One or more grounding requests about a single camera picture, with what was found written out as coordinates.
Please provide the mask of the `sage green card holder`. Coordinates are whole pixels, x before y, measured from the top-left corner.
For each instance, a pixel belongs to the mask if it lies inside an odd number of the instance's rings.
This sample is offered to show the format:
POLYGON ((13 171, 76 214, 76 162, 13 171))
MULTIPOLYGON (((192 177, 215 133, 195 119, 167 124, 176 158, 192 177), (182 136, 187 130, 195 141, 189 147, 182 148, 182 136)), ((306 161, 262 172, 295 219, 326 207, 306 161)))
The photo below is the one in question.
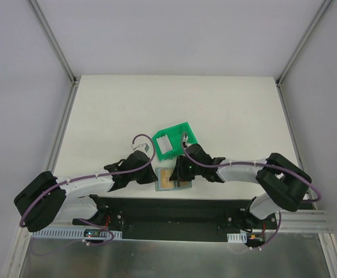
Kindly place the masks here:
POLYGON ((155 191, 177 191, 189 189, 192 187, 191 182, 170 181, 173 168, 156 168, 155 174, 158 180, 155 182, 155 191))

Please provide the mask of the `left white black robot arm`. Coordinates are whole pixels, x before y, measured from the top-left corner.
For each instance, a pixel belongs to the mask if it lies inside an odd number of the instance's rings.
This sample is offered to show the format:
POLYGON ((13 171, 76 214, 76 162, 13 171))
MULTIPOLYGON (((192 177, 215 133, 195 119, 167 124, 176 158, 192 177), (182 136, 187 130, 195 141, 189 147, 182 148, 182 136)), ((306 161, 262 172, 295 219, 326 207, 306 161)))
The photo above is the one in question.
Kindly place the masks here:
POLYGON ((150 184, 157 181, 153 171, 153 158, 143 151, 134 151, 126 159, 106 165, 102 172, 59 181, 51 171, 41 172, 14 199, 21 215, 19 226, 37 232, 54 221, 64 219, 88 220, 100 225, 105 210, 96 203, 87 210, 83 198, 113 192, 127 187, 130 182, 150 184))

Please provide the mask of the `green plastic bin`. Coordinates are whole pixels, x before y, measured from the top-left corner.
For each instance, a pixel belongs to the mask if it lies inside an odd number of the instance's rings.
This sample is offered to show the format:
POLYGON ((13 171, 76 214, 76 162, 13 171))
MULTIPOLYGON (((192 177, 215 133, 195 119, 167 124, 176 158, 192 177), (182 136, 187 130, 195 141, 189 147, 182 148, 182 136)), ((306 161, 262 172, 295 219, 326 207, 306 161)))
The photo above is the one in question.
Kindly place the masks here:
POLYGON ((153 136, 156 155, 160 161, 171 160, 184 154, 181 146, 181 139, 184 133, 188 136, 188 143, 197 143, 197 139, 188 122, 159 130, 153 136))

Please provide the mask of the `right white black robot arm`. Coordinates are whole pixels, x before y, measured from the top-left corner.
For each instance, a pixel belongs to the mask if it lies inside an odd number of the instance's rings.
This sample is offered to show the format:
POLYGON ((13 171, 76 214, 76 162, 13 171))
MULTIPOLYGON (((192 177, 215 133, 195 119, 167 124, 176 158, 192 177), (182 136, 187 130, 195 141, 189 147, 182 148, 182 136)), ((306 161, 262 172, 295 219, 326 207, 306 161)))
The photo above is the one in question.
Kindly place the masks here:
POLYGON ((309 189, 311 178, 279 153, 266 159, 234 161, 213 158, 199 144, 185 145, 177 157, 171 181, 191 182, 201 176, 209 182, 259 184, 265 193, 255 197, 244 213, 244 223, 257 228, 266 217, 280 210, 296 212, 309 189))

